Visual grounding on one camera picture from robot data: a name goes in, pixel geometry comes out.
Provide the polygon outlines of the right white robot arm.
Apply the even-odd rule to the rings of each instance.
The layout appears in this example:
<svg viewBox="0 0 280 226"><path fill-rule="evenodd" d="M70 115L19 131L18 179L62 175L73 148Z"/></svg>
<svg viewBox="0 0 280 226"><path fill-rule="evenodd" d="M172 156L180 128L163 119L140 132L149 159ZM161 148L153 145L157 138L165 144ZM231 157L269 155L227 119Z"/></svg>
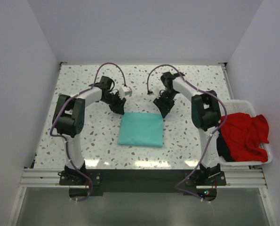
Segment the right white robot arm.
<svg viewBox="0 0 280 226"><path fill-rule="evenodd" d="M220 174L220 164L216 159L216 140L219 132L216 129L220 125L221 112L217 94L215 91L208 93L192 91L184 80L183 74L163 73L160 77L165 89L153 91L157 97L153 103L165 118L175 104L175 97L181 94L191 102L191 119L198 129L201 145L202 160L199 161L199 170L195 171L191 178L196 184L210 185Z"/></svg>

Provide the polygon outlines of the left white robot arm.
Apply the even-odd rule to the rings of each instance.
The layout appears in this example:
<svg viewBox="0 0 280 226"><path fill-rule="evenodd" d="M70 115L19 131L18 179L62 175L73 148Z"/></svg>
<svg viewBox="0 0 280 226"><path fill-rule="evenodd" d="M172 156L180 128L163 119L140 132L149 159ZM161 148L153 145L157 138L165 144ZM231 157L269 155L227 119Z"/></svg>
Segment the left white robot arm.
<svg viewBox="0 0 280 226"><path fill-rule="evenodd" d="M60 177L77 185L88 184L85 161L81 153L80 134L85 124L85 110L96 102L107 104L113 113L124 115L126 96L132 89L124 84L114 92L113 79L102 76L98 83L76 95L60 95L52 120L50 135L64 139L67 163Z"/></svg>

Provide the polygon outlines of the teal t shirt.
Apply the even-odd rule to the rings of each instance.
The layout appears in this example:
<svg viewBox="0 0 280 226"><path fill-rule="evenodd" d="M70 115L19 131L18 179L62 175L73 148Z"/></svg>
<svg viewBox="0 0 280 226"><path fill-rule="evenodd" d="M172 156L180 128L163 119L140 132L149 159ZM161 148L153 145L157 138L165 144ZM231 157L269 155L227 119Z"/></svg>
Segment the teal t shirt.
<svg viewBox="0 0 280 226"><path fill-rule="evenodd" d="M118 144L162 148L163 129L160 114L126 112L121 118Z"/></svg>

